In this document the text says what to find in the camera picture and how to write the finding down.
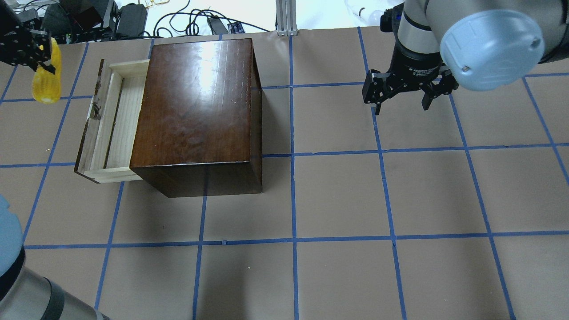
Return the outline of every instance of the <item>brown wooden box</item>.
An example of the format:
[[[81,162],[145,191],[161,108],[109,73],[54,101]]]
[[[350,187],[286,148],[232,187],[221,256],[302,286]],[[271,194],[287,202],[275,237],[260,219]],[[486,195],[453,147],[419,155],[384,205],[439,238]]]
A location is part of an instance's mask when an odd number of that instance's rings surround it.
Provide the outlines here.
[[[75,172],[168,197],[261,192],[261,84],[251,39],[156,45],[101,62]]]

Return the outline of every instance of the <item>glossy wood surface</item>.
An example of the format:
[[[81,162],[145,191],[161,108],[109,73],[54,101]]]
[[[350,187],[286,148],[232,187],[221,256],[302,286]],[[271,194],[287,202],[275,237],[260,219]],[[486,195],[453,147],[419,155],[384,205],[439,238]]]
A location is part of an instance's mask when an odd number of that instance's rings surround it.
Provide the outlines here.
[[[146,79],[135,173],[167,196],[261,192],[261,84],[251,39],[154,46]]]

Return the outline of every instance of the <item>tiled surface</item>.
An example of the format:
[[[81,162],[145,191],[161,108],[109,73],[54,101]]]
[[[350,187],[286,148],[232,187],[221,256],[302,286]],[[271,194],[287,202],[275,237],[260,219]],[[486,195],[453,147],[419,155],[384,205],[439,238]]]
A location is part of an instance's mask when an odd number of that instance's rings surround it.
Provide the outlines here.
[[[471,153],[492,230],[569,229],[569,187],[551,148]]]
[[[488,239],[401,240],[398,246],[409,319],[508,319]]]
[[[100,59],[147,59],[151,40],[63,46],[72,98],[54,105],[6,101],[31,97],[0,65],[0,192],[30,268],[114,319],[566,318],[569,78],[539,74],[566,61],[374,117],[362,49],[385,71],[392,34],[244,36],[265,86],[258,195],[167,199],[73,173]]]

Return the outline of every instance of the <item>wooden drawer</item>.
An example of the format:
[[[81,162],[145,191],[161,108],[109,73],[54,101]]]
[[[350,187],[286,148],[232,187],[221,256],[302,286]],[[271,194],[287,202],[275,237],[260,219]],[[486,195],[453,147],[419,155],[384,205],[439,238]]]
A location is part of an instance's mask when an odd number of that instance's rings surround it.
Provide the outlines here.
[[[101,61],[75,172],[169,197],[261,192],[261,84],[250,39]]]

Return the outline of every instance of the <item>yellow corn toy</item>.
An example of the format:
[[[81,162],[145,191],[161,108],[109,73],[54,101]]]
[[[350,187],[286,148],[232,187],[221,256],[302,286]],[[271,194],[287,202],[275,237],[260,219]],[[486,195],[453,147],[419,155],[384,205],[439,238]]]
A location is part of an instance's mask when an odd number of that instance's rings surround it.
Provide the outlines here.
[[[34,99],[45,104],[55,103],[61,96],[61,51],[54,38],[51,38],[51,64],[55,74],[39,65],[32,82]]]

